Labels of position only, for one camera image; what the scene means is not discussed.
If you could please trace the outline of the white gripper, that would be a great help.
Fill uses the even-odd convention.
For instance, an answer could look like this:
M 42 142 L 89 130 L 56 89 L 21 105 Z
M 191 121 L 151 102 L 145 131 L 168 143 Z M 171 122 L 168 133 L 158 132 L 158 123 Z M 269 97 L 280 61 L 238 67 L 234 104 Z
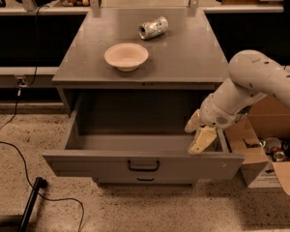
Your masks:
M 226 129 L 238 119 L 239 104 L 231 95 L 212 93 L 189 118 L 185 132 L 196 131 L 195 137 L 188 148 L 191 155 L 202 153 L 217 138 L 217 130 Z

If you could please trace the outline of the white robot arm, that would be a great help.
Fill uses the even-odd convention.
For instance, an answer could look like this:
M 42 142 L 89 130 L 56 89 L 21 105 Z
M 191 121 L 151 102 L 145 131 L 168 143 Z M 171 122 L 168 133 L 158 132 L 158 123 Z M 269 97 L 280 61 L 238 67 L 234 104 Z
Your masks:
M 256 50 L 235 54 L 228 65 L 229 77 L 191 115 L 185 132 L 195 132 L 188 152 L 203 152 L 217 138 L 218 129 L 238 122 L 247 110 L 266 96 L 290 109 L 290 72 Z

